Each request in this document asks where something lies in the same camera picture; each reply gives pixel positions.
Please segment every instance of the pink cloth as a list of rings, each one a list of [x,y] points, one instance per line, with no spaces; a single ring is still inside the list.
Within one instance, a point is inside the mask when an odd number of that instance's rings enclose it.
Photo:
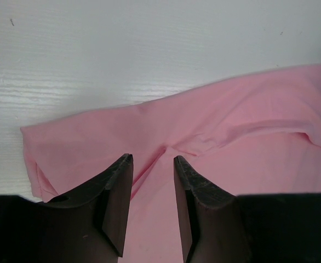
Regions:
[[[119,262],[179,263],[176,155],[233,194],[321,192],[321,65],[228,79],[21,131],[32,192],[44,201],[132,153],[134,184]]]

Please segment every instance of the white surface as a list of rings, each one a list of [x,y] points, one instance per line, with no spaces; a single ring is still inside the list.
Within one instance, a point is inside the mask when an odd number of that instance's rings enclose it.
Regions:
[[[0,193],[31,198],[22,125],[315,62],[321,0],[2,0]]]

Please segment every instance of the garment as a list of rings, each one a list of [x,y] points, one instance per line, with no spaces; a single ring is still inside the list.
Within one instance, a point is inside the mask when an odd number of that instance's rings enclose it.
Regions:
[[[173,158],[232,194],[321,192],[321,65],[232,78],[140,105],[21,128],[44,201],[134,155],[119,262],[182,262]]]

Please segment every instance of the pink shirt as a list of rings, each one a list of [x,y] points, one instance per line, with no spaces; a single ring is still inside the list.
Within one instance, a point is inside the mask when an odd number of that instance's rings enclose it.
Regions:
[[[321,192],[321,65],[243,76],[21,128],[44,201],[134,155],[124,258],[182,262],[173,158],[232,194]]]

